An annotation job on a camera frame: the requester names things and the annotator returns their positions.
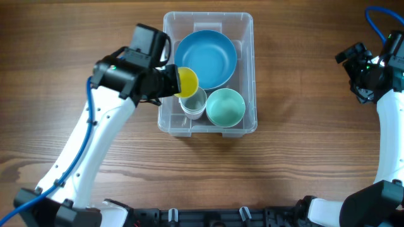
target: wooden table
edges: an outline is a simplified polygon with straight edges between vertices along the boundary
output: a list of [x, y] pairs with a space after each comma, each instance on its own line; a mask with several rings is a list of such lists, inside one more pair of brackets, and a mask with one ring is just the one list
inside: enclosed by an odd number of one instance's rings
[[[404, 14], [399, 1], [371, 1]], [[140, 105], [115, 139], [92, 201], [168, 209], [291, 206], [370, 185], [377, 172], [376, 106], [360, 105], [334, 56], [381, 41], [368, 1], [147, 1], [0, 6], [0, 216], [59, 156], [85, 102], [94, 63], [127, 45], [135, 24], [163, 28], [169, 11], [246, 11], [254, 18], [258, 128], [242, 139], [176, 138]], [[402, 29], [373, 14], [384, 34]], [[20, 217], [10, 226], [23, 226]]]

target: plastic container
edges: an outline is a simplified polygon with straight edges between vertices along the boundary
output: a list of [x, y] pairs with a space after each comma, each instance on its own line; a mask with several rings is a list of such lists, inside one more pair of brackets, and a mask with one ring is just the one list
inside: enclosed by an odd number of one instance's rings
[[180, 98], [179, 103], [185, 115], [192, 120], [199, 119], [206, 108], [208, 97], [202, 88], [189, 98]]
[[224, 88], [240, 93], [246, 104], [243, 119], [235, 126], [222, 128], [212, 124], [206, 114], [198, 120], [186, 117], [175, 96], [162, 99], [158, 108], [158, 127], [173, 136], [191, 136], [194, 132], [222, 133], [223, 137], [242, 137], [252, 133], [258, 126], [256, 107], [256, 85], [254, 65], [253, 18], [248, 13], [201, 13], [169, 12], [164, 16], [163, 31], [172, 41], [172, 55], [169, 64], [174, 63], [174, 55], [179, 43], [192, 32], [214, 30], [226, 35], [237, 52], [237, 65], [231, 79]]

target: mint green cup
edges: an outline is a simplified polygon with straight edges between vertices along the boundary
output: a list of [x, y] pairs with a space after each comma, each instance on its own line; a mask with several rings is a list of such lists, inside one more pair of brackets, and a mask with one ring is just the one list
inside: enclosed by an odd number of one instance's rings
[[246, 112], [242, 96], [235, 90], [222, 88], [214, 91], [206, 101], [206, 113], [209, 120], [219, 127], [237, 125]]

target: blue cable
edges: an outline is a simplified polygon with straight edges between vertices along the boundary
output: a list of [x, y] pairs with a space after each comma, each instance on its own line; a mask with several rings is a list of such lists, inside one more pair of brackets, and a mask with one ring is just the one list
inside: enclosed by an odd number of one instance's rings
[[[78, 151], [76, 157], [74, 158], [73, 162], [70, 164], [69, 168], [65, 171], [65, 173], [62, 175], [62, 177], [59, 179], [57, 182], [58, 184], [61, 184], [64, 182], [64, 180], [69, 176], [73, 168], [76, 166], [78, 160], [80, 159], [81, 155], [83, 154], [88, 140], [90, 139], [90, 135], [93, 129], [93, 124], [92, 122], [94, 121], [94, 105], [93, 105], [93, 98], [91, 94], [91, 77], [88, 78], [87, 80], [87, 85], [86, 85], [86, 90], [87, 90], [87, 99], [88, 99], [88, 115], [89, 115], [89, 123], [86, 131], [86, 135], [84, 137], [84, 141], [81, 144], [80, 150]], [[18, 214], [19, 212], [25, 211], [28, 208], [32, 207], [36, 203], [40, 202], [42, 199], [45, 199], [50, 193], [55, 191], [57, 187], [53, 185], [50, 187], [48, 190], [46, 190], [44, 193], [40, 194], [38, 197], [34, 198], [30, 202], [26, 202], [22, 204], [21, 206], [17, 207], [14, 211], [11, 211], [9, 214], [7, 214], [2, 220], [0, 220], [0, 226], [6, 224], [8, 220], [10, 220], [14, 215]]]
[[392, 16], [394, 19], [398, 20], [402, 25], [404, 25], [404, 19], [400, 15], [398, 15], [397, 13], [395, 13], [394, 11], [392, 11], [390, 9], [386, 9], [386, 8], [379, 7], [379, 6], [369, 6], [368, 8], [366, 8], [365, 9], [366, 20], [367, 20], [367, 22], [369, 22], [369, 24], [371, 25], [373, 30], [379, 35], [383, 45], [384, 45], [384, 43], [386, 43], [386, 38], [384, 37], [384, 35], [380, 32], [380, 30], [377, 28], [377, 26], [371, 20], [371, 17], [369, 16], [369, 11], [378, 11], [378, 12], [385, 13], [387, 15]]

